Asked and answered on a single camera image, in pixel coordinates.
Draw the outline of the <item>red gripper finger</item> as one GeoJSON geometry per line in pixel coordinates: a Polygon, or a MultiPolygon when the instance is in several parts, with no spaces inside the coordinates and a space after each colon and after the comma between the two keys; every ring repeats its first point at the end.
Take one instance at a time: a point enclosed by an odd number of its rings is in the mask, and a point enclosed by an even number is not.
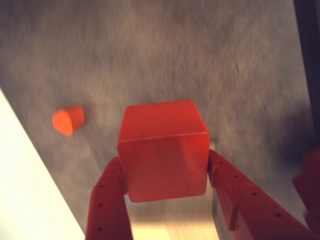
{"type": "Polygon", "coordinates": [[[124,195],[128,193],[119,158],[105,167],[90,193],[86,240],[132,240],[124,195]]]}
{"type": "Polygon", "coordinates": [[[227,230],[237,240],[318,240],[220,154],[209,150],[208,176],[227,230]]]}

